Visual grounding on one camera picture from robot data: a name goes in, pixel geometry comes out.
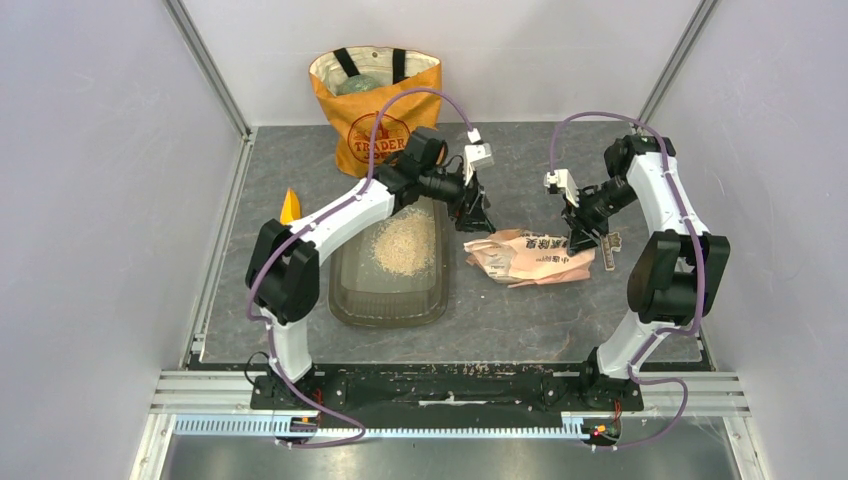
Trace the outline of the orange plastic scoop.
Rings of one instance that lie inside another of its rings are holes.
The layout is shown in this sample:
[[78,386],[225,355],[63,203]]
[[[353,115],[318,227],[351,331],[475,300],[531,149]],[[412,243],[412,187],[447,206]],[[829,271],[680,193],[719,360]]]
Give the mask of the orange plastic scoop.
[[288,188],[279,213],[279,222],[283,225],[302,218],[302,207],[298,195],[292,188]]

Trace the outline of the grey translucent litter box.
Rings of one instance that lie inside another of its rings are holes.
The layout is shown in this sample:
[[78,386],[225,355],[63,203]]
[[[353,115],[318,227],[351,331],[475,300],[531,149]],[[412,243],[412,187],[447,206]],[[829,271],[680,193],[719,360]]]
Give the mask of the grey translucent litter box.
[[[423,209],[435,219],[435,261],[414,276],[392,275],[377,265],[371,247],[383,222],[412,208]],[[422,197],[402,211],[369,226],[333,253],[328,305],[341,322],[373,328],[410,328],[429,324],[446,311],[450,226],[446,207]]]

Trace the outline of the torn bag top strip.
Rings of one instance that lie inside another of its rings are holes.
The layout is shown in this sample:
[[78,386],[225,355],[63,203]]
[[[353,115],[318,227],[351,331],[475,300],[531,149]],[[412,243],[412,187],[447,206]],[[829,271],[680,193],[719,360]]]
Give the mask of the torn bag top strip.
[[604,268],[607,272],[615,270],[615,254],[619,253],[622,248],[622,238],[618,232],[610,232],[601,237],[600,248]]

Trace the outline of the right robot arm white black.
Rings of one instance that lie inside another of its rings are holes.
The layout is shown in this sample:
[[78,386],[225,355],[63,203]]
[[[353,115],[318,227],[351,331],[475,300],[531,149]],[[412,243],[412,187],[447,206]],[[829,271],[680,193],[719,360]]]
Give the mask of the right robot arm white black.
[[577,395],[588,408],[607,410],[638,397],[634,375],[665,338],[698,331],[729,260],[729,240],[711,234],[695,214],[674,155],[667,138],[626,135],[604,153],[609,180],[563,195],[571,256],[601,246],[610,217],[633,202],[650,234],[628,279],[627,313],[581,366]]

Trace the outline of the pink litter bag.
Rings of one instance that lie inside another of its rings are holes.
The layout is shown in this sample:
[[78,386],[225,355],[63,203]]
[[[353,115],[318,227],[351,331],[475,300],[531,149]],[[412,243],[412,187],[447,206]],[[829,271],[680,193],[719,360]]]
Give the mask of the pink litter bag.
[[463,248],[469,265],[509,288],[589,279],[595,250],[572,255],[567,251],[567,241],[567,236],[506,229],[465,242]]

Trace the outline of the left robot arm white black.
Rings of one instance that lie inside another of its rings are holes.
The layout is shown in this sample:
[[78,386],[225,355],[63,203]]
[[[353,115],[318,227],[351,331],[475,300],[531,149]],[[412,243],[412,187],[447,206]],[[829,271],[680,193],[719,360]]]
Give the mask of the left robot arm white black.
[[492,147],[476,129],[467,136],[462,163],[450,171],[446,141],[418,127],[345,195],[290,224],[271,219],[260,228],[245,275],[247,316],[265,324],[275,394],[288,407],[304,407],[314,393],[306,318],[319,299],[320,268],[339,247],[422,197],[443,203],[458,231],[494,232],[477,175],[493,165]]

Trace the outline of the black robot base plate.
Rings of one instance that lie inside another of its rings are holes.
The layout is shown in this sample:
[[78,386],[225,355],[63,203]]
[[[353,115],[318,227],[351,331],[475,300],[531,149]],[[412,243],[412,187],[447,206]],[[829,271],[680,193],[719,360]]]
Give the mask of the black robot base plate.
[[640,387],[607,384],[579,363],[317,364],[289,389],[271,371],[252,380],[250,407],[300,414],[322,428],[556,427],[562,414],[640,412]]

